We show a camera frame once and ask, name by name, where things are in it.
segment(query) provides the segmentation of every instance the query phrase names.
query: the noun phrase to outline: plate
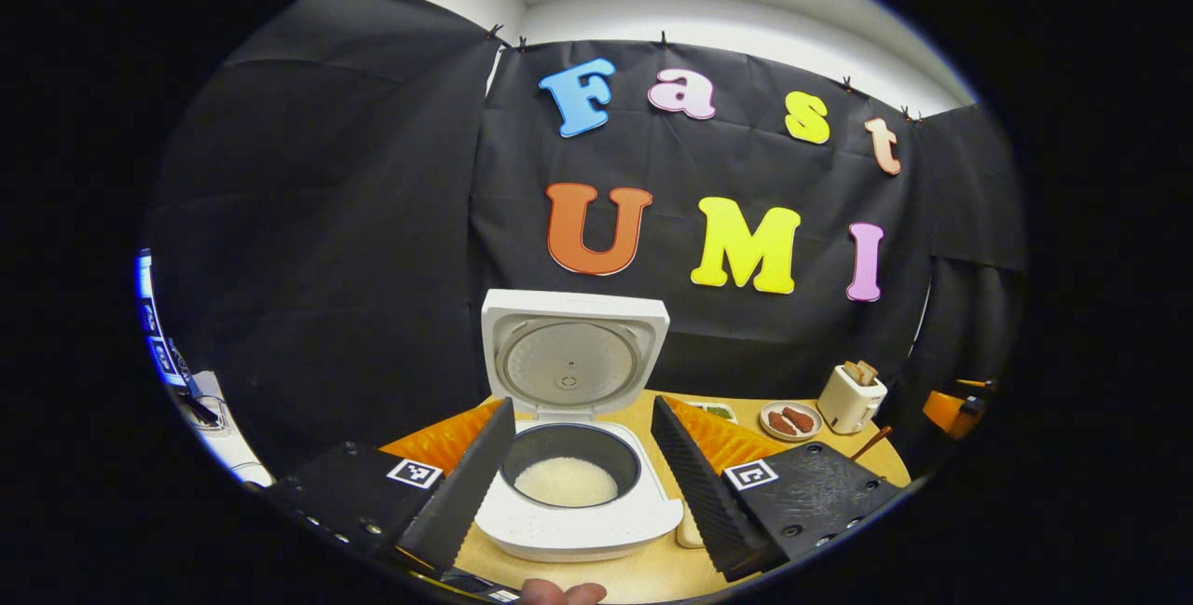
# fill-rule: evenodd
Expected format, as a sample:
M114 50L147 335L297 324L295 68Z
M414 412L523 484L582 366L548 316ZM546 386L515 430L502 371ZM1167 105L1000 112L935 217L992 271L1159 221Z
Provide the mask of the plate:
M812 430L809 431L809 432L806 432L806 433L804 433L804 432L801 432L799 428L796 428L796 433L797 434L789 436L789 434L780 433L779 431L772 428L771 427L771 422L767 421L767 419L766 419L767 414L771 414L771 412L780 412L781 413L784 407L790 407L790 408L792 408L792 409L795 409L797 412L802 412L804 414L809 414L809 416L811 416L812 421L814 421L812 422ZM759 419L759 422L762 424L762 430L766 431L766 434L768 434L768 436L771 436L771 437L773 437L775 439L781 439L784 442L804 442L805 439L808 439L808 438L817 434L821 431L821 428L824 426L824 419L821 418L820 412L817 409L814 409L812 407L810 407L808 405L804 405L804 402L793 402L793 401L790 401L790 400L780 400L778 402L768 402L768 405L766 407L764 407L761 412L759 412L758 419Z
M716 407L717 409L724 409L725 412L729 412L729 419L725 419L725 420L729 421L730 424L736 424L737 422L737 413L734 412L734 408L729 407L728 405L722 405L721 402L688 402L688 405L691 405L692 407L699 407L700 409L706 409L709 407Z

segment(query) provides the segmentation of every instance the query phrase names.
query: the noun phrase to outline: table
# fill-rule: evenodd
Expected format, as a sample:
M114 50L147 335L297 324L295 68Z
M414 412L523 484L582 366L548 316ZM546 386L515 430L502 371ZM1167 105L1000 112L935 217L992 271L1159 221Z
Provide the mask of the table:
M657 391L643 390L630 407L611 414L601 414L598 420L620 424L633 431L642 440L647 456L659 474L667 495L682 499L670 468L650 436L650 418L657 395L660 395ZM762 431L758 421L759 412L767 402L771 402L769 400L707 397L679 393L666 395L686 402L724 402L737 415L738 425L773 439ZM811 407L816 407L816 402L812 400L801 402L808 402ZM514 413L514 416L519 420L532 418L520 412ZM823 427L812 440L822 442L846 456L853 456L853 452L861 449L877 432L878 427L873 422L852 436L839 436L828 427ZM898 452L885 439L861 455L858 463L879 476L885 476L888 482L897 487L904 487L911 481ZM586 563L537 563L506 554L486 533L481 532L476 524L472 524L464 538L459 556L456 558L456 567L513 588L520 588L523 581L528 578L550 580L564 589L586 581L594 581L608 589L605 603L624 605L693 598L722 591L730 585L712 567L712 561L704 549L680 547L675 542L674 532L622 558ZM744 582L759 574L761 573L755 573L733 584Z

